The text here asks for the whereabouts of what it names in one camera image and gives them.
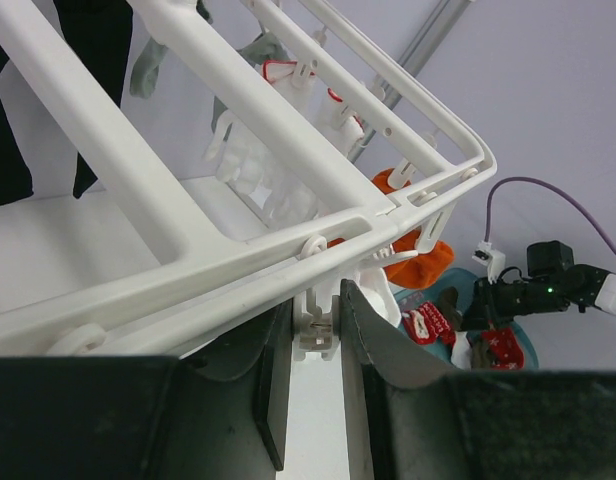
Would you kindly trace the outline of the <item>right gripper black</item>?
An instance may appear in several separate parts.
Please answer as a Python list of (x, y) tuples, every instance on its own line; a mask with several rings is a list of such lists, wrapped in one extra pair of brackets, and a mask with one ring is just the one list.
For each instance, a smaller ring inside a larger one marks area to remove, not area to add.
[(490, 284), (482, 278), (474, 283), (474, 300), (463, 316), (462, 328), (476, 329), (469, 326), (469, 320), (483, 319), (492, 330), (499, 330), (502, 327), (495, 325), (514, 321), (517, 316), (563, 312), (569, 306), (570, 301), (552, 285), (529, 281)]

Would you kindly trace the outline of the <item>white hanger clip front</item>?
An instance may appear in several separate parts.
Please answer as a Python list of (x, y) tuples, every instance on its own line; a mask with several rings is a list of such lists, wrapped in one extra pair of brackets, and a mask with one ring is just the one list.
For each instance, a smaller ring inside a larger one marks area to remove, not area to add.
[(293, 298), (292, 355), (302, 362), (319, 357), (332, 361), (340, 344), (339, 292), (336, 277), (328, 278)]

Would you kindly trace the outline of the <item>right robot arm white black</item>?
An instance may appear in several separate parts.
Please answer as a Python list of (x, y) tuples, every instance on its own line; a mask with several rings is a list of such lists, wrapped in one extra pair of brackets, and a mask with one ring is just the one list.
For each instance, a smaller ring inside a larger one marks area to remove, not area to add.
[(559, 241), (538, 242), (526, 250), (527, 270), (508, 266), (503, 253), (487, 242), (473, 258), (487, 267), (474, 282), (472, 302), (463, 314), (468, 330), (498, 330), (516, 318), (560, 313), (575, 306), (616, 316), (616, 273), (577, 264), (571, 247)]

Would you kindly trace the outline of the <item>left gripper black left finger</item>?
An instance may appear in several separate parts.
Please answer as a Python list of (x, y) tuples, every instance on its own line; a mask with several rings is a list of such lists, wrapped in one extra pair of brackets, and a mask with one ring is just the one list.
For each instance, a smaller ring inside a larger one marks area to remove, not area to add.
[(0, 479), (272, 479), (292, 350), (284, 302), (187, 358), (0, 358)]

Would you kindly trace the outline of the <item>white plastic sock hanger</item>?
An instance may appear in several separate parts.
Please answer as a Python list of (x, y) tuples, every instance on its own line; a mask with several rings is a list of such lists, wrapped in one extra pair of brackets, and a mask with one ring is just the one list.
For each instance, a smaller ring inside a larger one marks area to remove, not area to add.
[(29, 1), (0, 1), (0, 43), (64, 133), (93, 161), (158, 260), (132, 276), (0, 314), (0, 356), (146, 355), (202, 342), (353, 267), (427, 255), (460, 198), (497, 170), (486, 143), (327, 1), (307, 10), (464, 154), (444, 158), (272, 1), (248, 10), (402, 154), (420, 179), (381, 192), (187, 1), (137, 1), (149, 32), (226, 105), (206, 158), (239, 196), (268, 190), (268, 213), (299, 216), (248, 240), (225, 236)]

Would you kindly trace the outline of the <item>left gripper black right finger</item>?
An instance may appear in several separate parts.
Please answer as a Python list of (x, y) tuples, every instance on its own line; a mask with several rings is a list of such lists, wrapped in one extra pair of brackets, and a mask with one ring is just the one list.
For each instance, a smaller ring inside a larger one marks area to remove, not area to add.
[(340, 285), (354, 479), (616, 479), (616, 371), (462, 371)]

